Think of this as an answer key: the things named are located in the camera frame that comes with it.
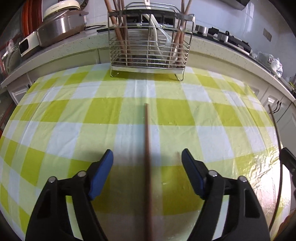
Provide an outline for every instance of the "table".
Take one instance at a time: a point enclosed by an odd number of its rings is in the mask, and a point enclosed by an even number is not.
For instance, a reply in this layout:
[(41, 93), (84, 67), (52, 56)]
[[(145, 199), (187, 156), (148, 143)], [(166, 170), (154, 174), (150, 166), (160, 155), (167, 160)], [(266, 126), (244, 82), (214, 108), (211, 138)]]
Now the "table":
[[(203, 204), (182, 166), (184, 148), (224, 177), (246, 176), (270, 223), (279, 151), (273, 124), (246, 84), (190, 67), (183, 82), (163, 74), (111, 78), (110, 64), (97, 64), (39, 78), (0, 139), (0, 209), (23, 240), (47, 179), (86, 170), (106, 149), (114, 152), (114, 165), (94, 210), (110, 241), (143, 240), (144, 103), (150, 106), (155, 240), (186, 240)], [(283, 182), (272, 237), (290, 209), (287, 169)], [(67, 205), (81, 237), (71, 199)], [(225, 196), (214, 238), (227, 205)]]

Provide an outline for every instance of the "utensil drying rack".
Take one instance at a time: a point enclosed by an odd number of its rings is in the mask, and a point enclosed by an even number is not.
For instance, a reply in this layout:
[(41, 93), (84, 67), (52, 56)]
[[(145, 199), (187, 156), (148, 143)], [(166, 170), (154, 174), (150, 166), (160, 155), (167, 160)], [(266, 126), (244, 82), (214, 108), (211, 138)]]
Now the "utensil drying rack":
[[(113, 77), (113, 71), (173, 73), (182, 81), (195, 16), (182, 14), (171, 4), (151, 3), (150, 8), (146, 9), (142, 2), (132, 2), (124, 10), (108, 13), (110, 76)], [(117, 24), (112, 24), (112, 17), (116, 18)], [(123, 41), (118, 40), (115, 28), (119, 28)], [(181, 35), (184, 41), (178, 44), (175, 38), (178, 40)]]

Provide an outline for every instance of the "speckled countertop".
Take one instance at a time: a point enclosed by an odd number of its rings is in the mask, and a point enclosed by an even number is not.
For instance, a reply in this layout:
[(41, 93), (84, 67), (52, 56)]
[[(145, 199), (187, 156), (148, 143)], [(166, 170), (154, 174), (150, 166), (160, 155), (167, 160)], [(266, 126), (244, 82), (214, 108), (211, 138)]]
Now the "speckled countertop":
[[(97, 33), (96, 30), (81, 32), (39, 51), (28, 60), (24, 61), (17, 69), (13, 71), (10, 76), (8, 76), (1, 83), (1, 87), (6, 87), (21, 75), (53, 60), (88, 50), (108, 47), (108, 32)], [(295, 101), (295, 98), (292, 96), (290, 91), (286, 89), (286, 87), (279, 81), (278, 78), (271, 75), (259, 64), (243, 56), (242, 54), (233, 51), (232, 49), (210, 40), (193, 36), (190, 45), (190, 52), (210, 56), (247, 70), (271, 84), (292, 102)]]

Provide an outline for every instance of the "white plastic bag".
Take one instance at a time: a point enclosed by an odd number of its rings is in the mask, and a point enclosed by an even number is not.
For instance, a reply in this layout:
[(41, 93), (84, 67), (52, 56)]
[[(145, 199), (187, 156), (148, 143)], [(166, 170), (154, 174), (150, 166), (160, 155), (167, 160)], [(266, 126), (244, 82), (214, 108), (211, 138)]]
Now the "white plastic bag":
[(271, 54), (262, 52), (259, 52), (255, 58), (277, 77), (280, 78), (283, 74), (283, 65), (280, 63), (279, 58), (274, 58)]

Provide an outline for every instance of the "metal pin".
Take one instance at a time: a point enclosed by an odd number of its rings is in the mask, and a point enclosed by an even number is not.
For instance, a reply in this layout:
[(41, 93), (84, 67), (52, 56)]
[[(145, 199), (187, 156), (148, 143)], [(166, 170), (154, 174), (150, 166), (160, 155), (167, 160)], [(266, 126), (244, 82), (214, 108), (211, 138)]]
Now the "metal pin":
[(50, 177), (50, 178), (48, 179), (48, 181), (49, 181), (50, 183), (53, 183), (56, 179), (57, 179), (56, 177)]
[(210, 170), (209, 175), (212, 176), (212, 177), (216, 177), (216, 176), (218, 176), (218, 173), (216, 171), (214, 171), (214, 170)]
[(80, 171), (77, 174), (79, 177), (84, 177), (86, 175), (86, 171)]
[(247, 178), (245, 178), (244, 176), (239, 176), (239, 180), (242, 181), (243, 183), (247, 182)]

